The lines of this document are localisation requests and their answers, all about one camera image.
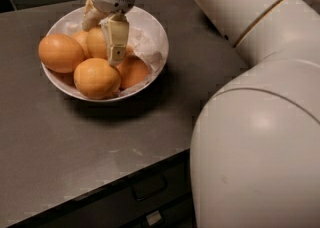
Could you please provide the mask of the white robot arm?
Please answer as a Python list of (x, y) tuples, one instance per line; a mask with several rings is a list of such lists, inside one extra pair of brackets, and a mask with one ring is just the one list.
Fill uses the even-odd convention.
[(304, 0), (194, 0), (249, 64), (197, 118), (198, 228), (320, 228), (319, 15)]

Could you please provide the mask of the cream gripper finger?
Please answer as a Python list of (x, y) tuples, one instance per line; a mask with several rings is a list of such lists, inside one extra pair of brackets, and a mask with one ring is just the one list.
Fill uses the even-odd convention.
[(108, 4), (99, 0), (86, 0), (83, 11), (82, 29), (89, 31), (109, 15)]
[(111, 13), (100, 26), (107, 44), (107, 60), (111, 66), (117, 66), (125, 57), (129, 22), (124, 14)]

